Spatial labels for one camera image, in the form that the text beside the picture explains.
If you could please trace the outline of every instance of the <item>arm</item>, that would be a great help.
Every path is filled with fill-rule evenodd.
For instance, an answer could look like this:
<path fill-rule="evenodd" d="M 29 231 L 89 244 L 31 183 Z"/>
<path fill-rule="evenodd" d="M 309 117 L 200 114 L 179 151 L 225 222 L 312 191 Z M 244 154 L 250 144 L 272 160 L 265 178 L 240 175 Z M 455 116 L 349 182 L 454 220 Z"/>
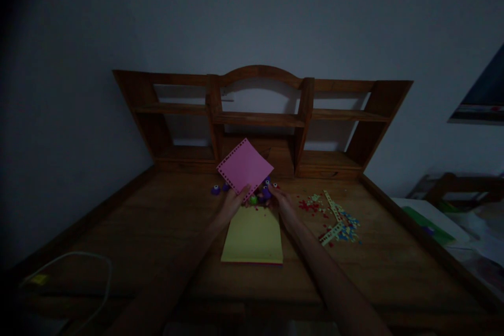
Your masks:
<path fill-rule="evenodd" d="M 287 231 L 312 270 L 329 312 L 344 335 L 391 335 L 382 319 L 298 218 L 290 196 L 269 187 Z"/>
<path fill-rule="evenodd" d="M 140 292 L 105 335 L 150 335 L 161 331 L 210 245 L 236 214 L 249 189 L 246 186 L 239 195 L 229 191 L 210 224 Z"/>

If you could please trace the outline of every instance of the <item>green paper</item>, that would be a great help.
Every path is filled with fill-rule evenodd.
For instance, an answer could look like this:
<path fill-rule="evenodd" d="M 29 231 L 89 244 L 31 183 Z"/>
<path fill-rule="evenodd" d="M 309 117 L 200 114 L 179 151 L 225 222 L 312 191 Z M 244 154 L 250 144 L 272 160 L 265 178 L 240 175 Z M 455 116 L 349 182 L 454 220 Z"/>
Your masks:
<path fill-rule="evenodd" d="M 403 210 L 406 214 L 408 214 L 411 218 L 413 218 L 413 220 L 420 227 L 426 226 L 432 228 L 434 230 L 434 234 L 432 235 L 432 237 L 442 246 L 445 246 L 455 241 L 455 238 L 452 235 L 444 231 L 442 228 L 436 226 L 434 223 L 429 221 L 426 217 L 424 217 L 422 214 L 419 214 L 416 210 L 412 209 L 411 207 L 404 206 Z"/>

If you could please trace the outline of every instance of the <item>arched wooden top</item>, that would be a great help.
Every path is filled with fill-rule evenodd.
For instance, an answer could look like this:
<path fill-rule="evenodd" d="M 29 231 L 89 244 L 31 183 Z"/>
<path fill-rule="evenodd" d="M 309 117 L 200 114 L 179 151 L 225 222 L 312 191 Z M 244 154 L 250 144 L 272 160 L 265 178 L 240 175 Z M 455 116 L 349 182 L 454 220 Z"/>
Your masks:
<path fill-rule="evenodd" d="M 303 80 L 298 78 L 297 76 L 294 76 L 288 71 L 282 70 L 281 68 L 273 66 L 253 65 L 237 68 L 225 75 L 222 75 L 220 77 L 220 86 L 227 87 L 235 81 L 255 77 L 263 77 L 283 81 L 284 83 L 296 89 L 299 89 L 299 86 L 301 85 L 301 82 Z"/>

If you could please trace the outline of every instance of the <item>wooden drawer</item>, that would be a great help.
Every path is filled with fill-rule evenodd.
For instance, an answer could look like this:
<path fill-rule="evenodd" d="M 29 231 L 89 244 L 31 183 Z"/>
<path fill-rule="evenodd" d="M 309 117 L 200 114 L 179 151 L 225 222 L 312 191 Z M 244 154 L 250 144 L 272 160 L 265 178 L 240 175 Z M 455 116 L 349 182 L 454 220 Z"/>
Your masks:
<path fill-rule="evenodd" d="M 354 180 L 360 173 L 360 170 L 338 170 L 329 167 L 300 166 L 296 176 L 309 179 L 327 178 L 332 180 Z"/>

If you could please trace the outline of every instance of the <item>forearm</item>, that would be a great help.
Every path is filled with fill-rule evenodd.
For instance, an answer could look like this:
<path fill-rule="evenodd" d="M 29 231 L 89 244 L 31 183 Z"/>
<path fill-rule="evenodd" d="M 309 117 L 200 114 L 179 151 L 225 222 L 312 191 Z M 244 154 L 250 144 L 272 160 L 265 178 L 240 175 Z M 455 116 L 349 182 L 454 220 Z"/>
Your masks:
<path fill-rule="evenodd" d="M 185 286 L 227 221 L 214 220 L 129 304 L 107 335 L 156 334 L 177 304 Z"/>
<path fill-rule="evenodd" d="M 289 221 L 293 238 L 310 266 L 326 305 L 344 335 L 390 335 L 385 323 L 297 218 Z"/>

